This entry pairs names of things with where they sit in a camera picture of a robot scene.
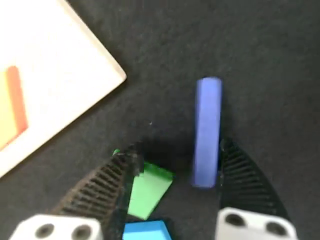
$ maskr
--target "screw hole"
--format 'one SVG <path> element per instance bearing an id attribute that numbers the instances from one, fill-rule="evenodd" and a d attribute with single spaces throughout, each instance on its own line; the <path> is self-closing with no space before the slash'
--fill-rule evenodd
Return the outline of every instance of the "screw hole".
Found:
<path id="1" fill-rule="evenodd" d="M 225 217 L 225 221 L 228 224 L 238 226 L 238 227 L 244 227 L 246 225 L 245 220 L 237 214 L 229 214 L 228 216 Z"/>
<path id="2" fill-rule="evenodd" d="M 72 232 L 72 240 L 87 240 L 91 235 L 91 227 L 88 225 L 78 226 Z"/>
<path id="3" fill-rule="evenodd" d="M 268 232 L 273 233 L 278 236 L 286 236 L 287 235 L 286 229 L 282 225 L 280 225 L 279 223 L 276 223 L 276 222 L 269 222 L 266 225 L 266 230 Z"/>
<path id="4" fill-rule="evenodd" d="M 49 237 L 52 232 L 54 231 L 55 226 L 51 223 L 42 225 L 41 227 L 39 227 L 36 232 L 35 232 L 35 236 L 38 239 L 44 239 Z"/>

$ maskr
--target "dark gray carpet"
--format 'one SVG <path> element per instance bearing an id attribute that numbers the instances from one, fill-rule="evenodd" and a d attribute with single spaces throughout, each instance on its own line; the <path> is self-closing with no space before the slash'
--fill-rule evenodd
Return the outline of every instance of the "dark gray carpet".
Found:
<path id="1" fill-rule="evenodd" d="M 320 236 L 319 1 L 71 3 L 128 80 L 0 179 L 0 239 L 50 209 L 114 148 L 149 137 L 174 143 L 159 145 L 171 155 L 190 152 L 195 82 L 212 75 L 224 82 L 224 134 L 264 171 L 300 239 Z M 217 193 L 192 188 L 190 160 L 174 159 L 163 159 L 177 176 L 152 218 L 168 219 L 176 239 L 210 239 Z"/>

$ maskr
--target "blue foam block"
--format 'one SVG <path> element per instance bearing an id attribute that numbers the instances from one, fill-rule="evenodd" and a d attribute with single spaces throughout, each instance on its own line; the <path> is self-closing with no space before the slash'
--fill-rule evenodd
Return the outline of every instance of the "blue foam block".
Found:
<path id="1" fill-rule="evenodd" d="M 197 82 L 195 106 L 195 151 L 193 185 L 211 188 L 216 184 L 219 160 L 219 134 L 222 81 L 206 77 Z"/>
<path id="2" fill-rule="evenodd" d="M 126 223 L 123 240 L 172 240 L 163 221 Z"/>

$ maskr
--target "green foam piece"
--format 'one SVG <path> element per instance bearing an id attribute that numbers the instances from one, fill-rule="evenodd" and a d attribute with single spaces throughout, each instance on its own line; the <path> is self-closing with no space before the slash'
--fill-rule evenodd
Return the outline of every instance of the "green foam piece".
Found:
<path id="1" fill-rule="evenodd" d="M 133 180 L 128 214 L 146 220 L 173 181 L 172 172 L 144 162 L 143 173 Z"/>

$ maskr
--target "blue cylinder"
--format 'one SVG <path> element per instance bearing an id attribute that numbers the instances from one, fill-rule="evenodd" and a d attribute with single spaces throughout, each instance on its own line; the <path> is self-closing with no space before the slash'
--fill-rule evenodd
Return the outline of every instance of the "blue cylinder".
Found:
<path id="1" fill-rule="evenodd" d="M 197 81 L 195 106 L 195 151 L 192 184 L 212 188 L 219 161 L 222 81 L 206 77 Z"/>

